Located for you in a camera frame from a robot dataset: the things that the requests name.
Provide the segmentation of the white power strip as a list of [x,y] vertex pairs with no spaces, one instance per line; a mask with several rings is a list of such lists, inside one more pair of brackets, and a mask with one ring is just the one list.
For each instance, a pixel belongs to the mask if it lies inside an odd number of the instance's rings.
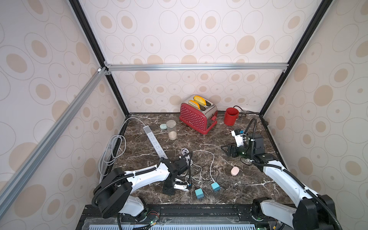
[[158,140],[154,136],[154,133],[152,132],[152,130],[150,129],[150,127],[149,126],[144,126],[143,127],[143,130],[145,131],[145,133],[146,133],[148,139],[150,140],[152,146],[156,150],[158,156],[160,158],[168,159],[167,155],[165,154],[165,152],[162,149],[161,145],[159,144]]

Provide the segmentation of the teal charger with black cable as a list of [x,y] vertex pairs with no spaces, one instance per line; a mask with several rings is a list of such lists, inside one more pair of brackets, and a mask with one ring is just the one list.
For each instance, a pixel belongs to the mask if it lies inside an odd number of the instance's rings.
[[[199,166],[199,165],[194,165],[196,167],[199,167],[200,168],[200,171],[198,173],[199,177],[198,178],[193,178],[193,180],[197,183],[200,183],[203,181],[203,177],[202,177],[202,172],[203,172],[203,167]],[[212,181],[212,184],[211,184],[211,188],[213,190],[213,192],[218,192],[220,191],[220,185],[216,182],[215,178],[213,177],[212,175],[212,166],[209,167],[209,176],[210,176],[210,179]],[[195,196],[197,199],[202,199],[205,197],[205,194],[204,194],[204,191],[202,188],[196,188],[195,189]]]

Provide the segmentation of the teal charger with white cable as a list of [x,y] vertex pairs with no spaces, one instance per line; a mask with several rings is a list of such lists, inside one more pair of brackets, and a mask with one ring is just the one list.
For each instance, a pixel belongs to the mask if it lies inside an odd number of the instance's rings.
[[[213,164],[214,164],[214,160],[215,160],[215,155],[212,152],[207,151],[207,150],[195,150],[194,153],[196,153],[196,152],[208,153],[208,154],[212,155],[213,158],[212,158],[212,161],[211,161],[211,164],[210,164],[210,167],[209,167],[209,176],[212,180],[211,188],[214,192],[219,191],[220,190],[220,185],[216,182],[215,178],[212,176],[212,168],[213,168]],[[198,183],[201,182],[202,181],[203,167],[193,163],[193,160],[190,158],[193,154],[190,154],[190,151],[187,148],[182,148],[181,153],[184,157],[189,157],[189,160],[188,160],[189,166],[195,166],[199,169],[199,172],[195,173],[195,176],[191,176],[191,179],[189,179],[189,175],[185,177],[187,182],[190,181],[191,184],[192,184],[193,180],[198,182]]]

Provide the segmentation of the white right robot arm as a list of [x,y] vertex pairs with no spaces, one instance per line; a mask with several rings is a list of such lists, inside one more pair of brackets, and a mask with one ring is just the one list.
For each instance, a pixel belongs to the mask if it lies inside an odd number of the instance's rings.
[[268,197],[253,200],[251,215],[261,221],[274,218],[295,230],[340,230],[342,225],[336,217],[334,201],[328,195],[320,195],[301,182],[272,154],[265,153],[263,137],[248,134],[245,130],[231,132],[235,142],[222,146],[228,156],[238,155],[250,160],[265,173],[292,200],[294,207],[280,204]]

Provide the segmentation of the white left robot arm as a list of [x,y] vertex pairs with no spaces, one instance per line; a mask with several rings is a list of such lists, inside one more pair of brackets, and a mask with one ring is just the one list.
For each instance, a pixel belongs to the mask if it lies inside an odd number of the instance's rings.
[[93,191],[92,205],[97,207],[102,218],[119,214],[130,215],[143,221],[149,208],[139,197],[131,194],[147,185],[163,182],[163,194],[174,195],[176,189],[187,190],[188,183],[179,176],[189,170],[189,160],[161,158],[156,165],[135,171],[113,169]]

